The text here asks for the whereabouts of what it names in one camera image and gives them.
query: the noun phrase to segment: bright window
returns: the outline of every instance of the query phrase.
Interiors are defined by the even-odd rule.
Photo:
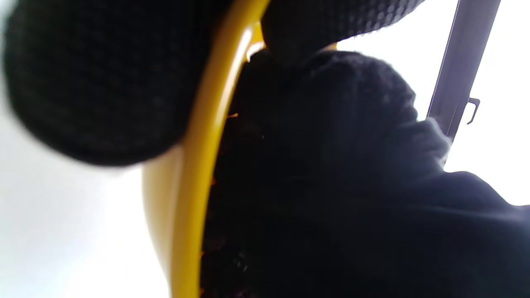
[[[530,204],[530,2],[502,0],[471,97],[481,100],[475,120],[468,104],[447,171],[469,171],[514,205]]]

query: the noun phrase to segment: white sky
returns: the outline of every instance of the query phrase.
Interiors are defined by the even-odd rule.
[[[0,0],[0,16],[10,3]],[[427,0],[398,24],[339,48],[391,63],[416,91],[424,117],[456,3]],[[513,204],[530,204],[530,51],[520,40],[529,5],[503,0],[472,91],[482,104],[475,122],[460,128],[446,167],[475,172]],[[95,168],[49,151],[9,114],[2,83],[0,92],[0,297],[166,298],[145,226],[140,168]]]

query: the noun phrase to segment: yellow handrail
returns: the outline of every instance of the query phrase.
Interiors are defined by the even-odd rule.
[[[199,297],[200,252],[219,142],[253,30],[268,3],[234,2],[215,38],[182,144],[144,167],[146,218],[173,298]]]

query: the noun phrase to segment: fabric texture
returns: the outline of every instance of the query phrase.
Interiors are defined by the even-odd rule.
[[[323,52],[272,76],[271,60],[243,71],[209,206],[259,297],[529,296],[529,209],[442,170],[447,138],[394,70]]]
[[[418,2],[272,0],[263,29],[279,61],[295,64],[337,38],[398,20]],[[13,110],[37,138],[84,162],[155,157],[186,130],[213,32],[231,3],[19,0],[3,57]],[[372,14],[383,8],[375,25]],[[293,45],[304,52],[291,55]]]
[[[277,0],[263,16],[263,37],[284,65],[304,62],[334,42],[379,30],[424,0]]]

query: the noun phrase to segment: metal window frame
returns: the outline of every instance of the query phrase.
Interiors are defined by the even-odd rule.
[[[459,0],[427,117],[454,140],[501,0]]]

